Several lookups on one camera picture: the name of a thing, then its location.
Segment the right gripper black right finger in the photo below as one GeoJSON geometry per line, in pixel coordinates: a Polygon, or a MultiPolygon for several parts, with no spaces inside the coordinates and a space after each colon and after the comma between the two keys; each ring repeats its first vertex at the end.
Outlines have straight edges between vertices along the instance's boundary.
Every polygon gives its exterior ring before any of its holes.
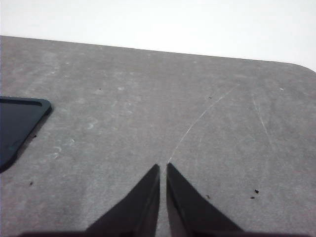
{"type": "Polygon", "coordinates": [[[243,232],[200,195],[172,163],[167,164],[166,170],[166,202],[172,233],[243,232]]]}

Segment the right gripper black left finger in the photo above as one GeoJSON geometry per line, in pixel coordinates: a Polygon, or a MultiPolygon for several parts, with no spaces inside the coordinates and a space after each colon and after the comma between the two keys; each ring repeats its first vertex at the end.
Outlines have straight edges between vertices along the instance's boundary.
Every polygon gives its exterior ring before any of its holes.
{"type": "Polygon", "coordinates": [[[107,213],[90,225],[89,234],[154,234],[160,200],[160,168],[157,164],[107,213]]]}

